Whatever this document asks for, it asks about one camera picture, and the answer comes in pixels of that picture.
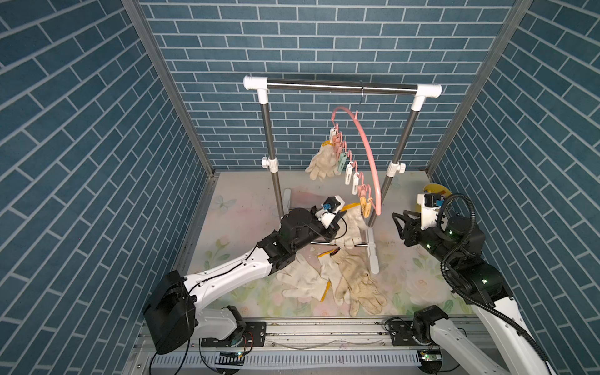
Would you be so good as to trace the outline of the white cotton glove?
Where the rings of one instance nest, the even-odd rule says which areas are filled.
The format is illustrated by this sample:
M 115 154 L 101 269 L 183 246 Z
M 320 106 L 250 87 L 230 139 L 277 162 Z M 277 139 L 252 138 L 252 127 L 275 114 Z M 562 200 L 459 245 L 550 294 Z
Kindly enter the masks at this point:
M 276 273 L 276 279 L 290 286 L 282 291 L 285 298 L 314 298 L 320 302 L 323 301 L 329 284 L 299 253 L 284 270 Z
M 345 206 L 340 231 L 333 244 L 339 248 L 352 249 L 363 243 L 362 232 L 368 229 L 364 222 L 362 208 L 359 203 Z
M 330 142 L 324 142 L 320 146 L 318 153 L 312 158 L 309 166 L 305 169 L 312 181 L 325 178 L 332 178 L 339 175 L 338 157 L 334 145 Z

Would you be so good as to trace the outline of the pink clip hanger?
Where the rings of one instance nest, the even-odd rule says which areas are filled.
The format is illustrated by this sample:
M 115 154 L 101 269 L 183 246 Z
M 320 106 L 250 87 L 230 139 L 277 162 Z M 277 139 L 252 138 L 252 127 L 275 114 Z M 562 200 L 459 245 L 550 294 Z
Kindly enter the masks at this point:
M 337 169 L 344 174 L 345 184 L 351 187 L 358 199 L 357 206 L 364 219 L 374 219 L 382 213 L 383 198 L 373 149 L 360 122 L 360 106 L 366 97 L 363 83 L 359 86 L 359 104 L 356 107 L 338 106 L 331 114 L 330 142 L 337 156 Z M 338 114 L 348 116 L 348 125 L 356 129 L 359 139 L 355 147 L 349 146 L 348 137 L 337 122 Z

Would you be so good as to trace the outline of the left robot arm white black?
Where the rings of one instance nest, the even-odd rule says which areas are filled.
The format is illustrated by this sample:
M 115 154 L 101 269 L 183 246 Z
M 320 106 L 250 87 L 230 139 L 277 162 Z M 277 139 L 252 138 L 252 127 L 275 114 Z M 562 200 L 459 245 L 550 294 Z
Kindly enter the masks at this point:
M 233 307 L 210 309 L 223 295 L 253 281 L 300 263 L 298 251 L 319 238 L 328 242 L 344 236 L 339 226 L 346 212 L 326 203 L 321 209 L 292 209 L 279 230 L 259 241 L 249 252 L 218 267 L 183 276 L 177 270 L 156 285 L 142 312 L 156 353 L 165 355 L 189 343 L 193 334 L 236 342 L 245 328 Z

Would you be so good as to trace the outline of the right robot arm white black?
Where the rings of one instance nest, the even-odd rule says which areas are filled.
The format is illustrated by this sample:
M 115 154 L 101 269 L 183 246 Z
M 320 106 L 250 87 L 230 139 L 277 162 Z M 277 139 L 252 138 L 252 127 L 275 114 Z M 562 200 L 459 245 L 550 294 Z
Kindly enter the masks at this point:
M 444 221 L 443 215 L 435 212 L 429 224 L 423 224 L 420 213 L 411 211 L 394 213 L 392 220 L 406 246 L 419 245 L 440 262 L 443 281 L 473 308 L 507 367 L 501 368 L 462 338 L 448 315 L 434 306 L 415 312 L 415 339 L 441 346 L 470 374 L 553 374 L 548 356 L 527 329 L 504 276 L 481 256 L 485 235 L 475 213 L 449 221 Z

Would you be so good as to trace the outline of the white glove yellow cuff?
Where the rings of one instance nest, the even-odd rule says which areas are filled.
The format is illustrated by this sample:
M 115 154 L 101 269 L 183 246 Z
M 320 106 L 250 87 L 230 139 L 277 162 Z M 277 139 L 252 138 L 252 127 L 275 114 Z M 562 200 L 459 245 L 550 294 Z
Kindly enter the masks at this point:
M 318 256 L 320 262 L 320 276 L 327 280 L 326 290 L 321 301 L 328 295 L 332 295 L 338 306 L 350 303 L 350 292 L 348 283 L 343 277 L 339 265 L 334 261 L 334 255 L 339 252 L 339 248 Z

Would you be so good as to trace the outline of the yellow cup with pens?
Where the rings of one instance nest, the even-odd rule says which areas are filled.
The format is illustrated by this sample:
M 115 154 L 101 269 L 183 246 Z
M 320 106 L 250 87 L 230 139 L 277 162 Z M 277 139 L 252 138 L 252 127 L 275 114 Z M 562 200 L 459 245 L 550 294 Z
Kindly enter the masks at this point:
M 441 207 L 443 201 L 451 194 L 450 189 L 444 185 L 433 183 L 426 185 L 423 192 L 417 195 L 417 212 L 420 213 L 423 207 Z

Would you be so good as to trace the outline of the dirty beige cotton glove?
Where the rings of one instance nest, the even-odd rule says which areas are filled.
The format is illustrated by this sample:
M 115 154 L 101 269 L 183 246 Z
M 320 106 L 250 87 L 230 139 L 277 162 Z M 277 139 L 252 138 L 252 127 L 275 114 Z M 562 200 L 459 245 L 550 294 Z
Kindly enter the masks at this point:
M 340 249 L 332 259 L 342 275 L 334 296 L 342 301 L 348 300 L 350 317 L 356 317 L 360 307 L 370 315 L 382 313 L 388 301 L 379 292 L 363 258 Z

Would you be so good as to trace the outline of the metal clothes drying rack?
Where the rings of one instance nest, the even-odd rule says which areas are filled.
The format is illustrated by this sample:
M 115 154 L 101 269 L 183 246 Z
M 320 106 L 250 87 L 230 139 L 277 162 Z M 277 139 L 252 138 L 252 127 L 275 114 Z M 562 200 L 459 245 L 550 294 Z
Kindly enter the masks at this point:
M 378 170 L 375 164 L 373 150 L 370 147 L 367 135 L 359 122 L 359 111 L 339 106 L 331 115 L 333 127 L 328 139 L 320 146 L 320 151 L 314 156 L 306 171 L 312 180 L 324 179 L 334 175 L 345 175 L 345 184 L 352 186 L 353 195 L 359 196 L 359 205 L 362 207 L 362 215 L 372 225 L 376 217 L 382 214 L 384 198 L 388 193 L 395 175 L 404 173 L 406 165 L 400 162 L 408 137 L 411 135 L 413 125 L 429 98 L 438 98 L 442 94 L 440 84 L 363 84 L 338 81 L 294 81 L 286 79 L 275 79 L 268 77 L 246 76 L 243 80 L 245 89 L 256 92 L 262 113 L 263 127 L 267 136 L 268 156 L 262 159 L 262 166 L 270 171 L 273 178 L 273 187 L 276 193 L 277 210 L 281 216 L 288 212 L 289 199 L 284 198 L 278 176 L 279 162 L 274 147 L 273 126 L 270 118 L 269 93 L 273 90 L 279 91 L 311 91 L 311 92 L 333 92 L 333 93 L 356 93 L 365 95 L 409 95 L 412 104 L 409 117 L 404 126 L 401 140 L 398 142 L 392 161 L 387 165 L 386 177 L 379 181 Z M 353 160 L 352 153 L 343 140 L 343 134 L 336 123 L 336 115 L 345 112 L 356 126 L 362 145 L 367 154 L 373 184 L 366 185 L 363 175 L 359 173 L 359 167 Z

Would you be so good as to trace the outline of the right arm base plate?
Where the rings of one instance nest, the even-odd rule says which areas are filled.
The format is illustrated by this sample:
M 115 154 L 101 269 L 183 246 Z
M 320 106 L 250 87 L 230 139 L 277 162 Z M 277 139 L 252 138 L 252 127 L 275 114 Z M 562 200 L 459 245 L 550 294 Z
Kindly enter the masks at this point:
M 424 338 L 418 338 L 413 333 L 411 321 L 404 321 L 400 317 L 392 317 L 383 324 L 384 330 L 392 340 L 392 345 L 434 347 L 436 344 Z

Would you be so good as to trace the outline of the aluminium front rail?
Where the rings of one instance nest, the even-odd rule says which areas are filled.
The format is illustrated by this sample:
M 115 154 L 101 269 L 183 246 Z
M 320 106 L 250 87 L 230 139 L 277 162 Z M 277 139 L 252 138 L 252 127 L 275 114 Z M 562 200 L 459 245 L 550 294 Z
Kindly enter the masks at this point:
M 202 348 L 195 333 L 189 343 L 158 355 L 143 329 L 126 362 L 126 374 L 470 374 L 451 353 L 434 347 L 392 345 L 378 318 L 250 318 L 267 323 L 264 347 Z M 504 359 L 476 317 L 450 319 L 501 368 Z

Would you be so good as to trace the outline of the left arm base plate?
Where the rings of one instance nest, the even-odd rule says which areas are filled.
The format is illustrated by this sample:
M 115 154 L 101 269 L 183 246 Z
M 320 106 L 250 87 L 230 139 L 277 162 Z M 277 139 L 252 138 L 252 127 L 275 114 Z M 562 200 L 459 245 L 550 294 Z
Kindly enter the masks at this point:
M 214 337 L 202 338 L 202 348 L 247 348 L 264 347 L 267 334 L 267 323 L 264 321 L 247 321 L 243 329 L 237 328 L 223 340 Z

